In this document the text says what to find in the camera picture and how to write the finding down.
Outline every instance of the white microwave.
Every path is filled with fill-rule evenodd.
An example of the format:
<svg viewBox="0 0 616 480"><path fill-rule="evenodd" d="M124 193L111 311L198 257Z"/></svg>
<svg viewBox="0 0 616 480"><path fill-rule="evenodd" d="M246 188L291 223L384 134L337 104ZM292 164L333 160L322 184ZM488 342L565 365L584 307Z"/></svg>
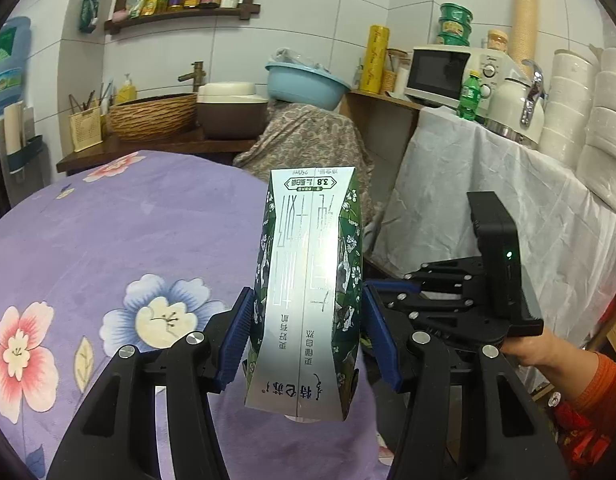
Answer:
<svg viewBox="0 0 616 480"><path fill-rule="evenodd" d="M490 97L507 77L525 77L517 63L499 50L429 44L416 46L405 94L457 108L463 82L470 70L482 78L482 101L477 115L485 117Z"/></svg>

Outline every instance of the floral tablecloth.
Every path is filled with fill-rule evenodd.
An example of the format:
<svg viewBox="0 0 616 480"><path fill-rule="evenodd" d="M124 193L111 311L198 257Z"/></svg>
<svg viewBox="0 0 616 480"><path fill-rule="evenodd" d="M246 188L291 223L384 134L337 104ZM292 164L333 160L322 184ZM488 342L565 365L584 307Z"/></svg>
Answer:
<svg viewBox="0 0 616 480"><path fill-rule="evenodd" d="M167 348L252 285L265 195L237 168L137 152L44 188L0 220L0 428L38 478L120 346ZM357 363L345 422L247 409L242 373L211 395L230 478L386 478ZM166 394L156 393L156 409L169 480Z"/></svg>

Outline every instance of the bronze faucet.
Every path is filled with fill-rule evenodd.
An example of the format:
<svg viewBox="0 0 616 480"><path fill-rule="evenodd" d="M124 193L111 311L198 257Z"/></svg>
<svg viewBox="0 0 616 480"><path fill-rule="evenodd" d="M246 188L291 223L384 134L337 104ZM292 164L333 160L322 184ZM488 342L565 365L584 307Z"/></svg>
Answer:
<svg viewBox="0 0 616 480"><path fill-rule="evenodd" d="M191 63L191 65L195 67L195 69L189 74L180 75L177 80L179 82L184 82L188 81L189 79L192 79L193 92L197 92L197 90L199 90L199 87L203 86L204 77L206 76L206 72L204 72L204 62L195 61L194 63Z"/></svg>

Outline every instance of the silver screw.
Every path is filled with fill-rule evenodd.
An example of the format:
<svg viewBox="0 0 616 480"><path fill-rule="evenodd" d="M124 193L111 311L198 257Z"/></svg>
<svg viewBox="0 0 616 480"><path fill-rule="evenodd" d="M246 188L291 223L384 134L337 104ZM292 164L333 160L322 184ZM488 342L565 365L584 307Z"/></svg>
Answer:
<svg viewBox="0 0 616 480"><path fill-rule="evenodd" d="M119 349L119 357L122 359L128 359L129 357L134 355L134 346L125 345Z"/></svg>
<svg viewBox="0 0 616 480"><path fill-rule="evenodd" d="M497 350L497 348L493 345L485 345L482 348L482 352L486 357L489 357L491 359L494 359L499 355L499 350Z"/></svg>
<svg viewBox="0 0 616 480"><path fill-rule="evenodd" d="M186 343L189 345L198 345L204 340L204 335L201 332L191 332L186 336Z"/></svg>
<svg viewBox="0 0 616 480"><path fill-rule="evenodd" d="M419 343L420 345L425 345L427 343L430 343L430 334L428 334L427 332L415 332L412 335L412 340L415 343Z"/></svg>
<svg viewBox="0 0 616 480"><path fill-rule="evenodd" d="M548 406L554 408L560 402L562 402L562 394L560 394L559 392L553 392L550 396L550 399L548 400Z"/></svg>

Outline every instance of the soda bottle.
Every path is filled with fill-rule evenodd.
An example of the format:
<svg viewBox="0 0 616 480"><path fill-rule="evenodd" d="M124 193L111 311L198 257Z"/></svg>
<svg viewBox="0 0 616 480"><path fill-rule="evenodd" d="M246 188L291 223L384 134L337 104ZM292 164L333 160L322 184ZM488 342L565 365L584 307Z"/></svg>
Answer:
<svg viewBox="0 0 616 480"><path fill-rule="evenodd" d="M479 101L482 98L480 86L479 72L470 70L470 77L464 81L462 86L462 92L459 96L459 108L457 108L457 115L462 119L473 121L477 115Z"/></svg>

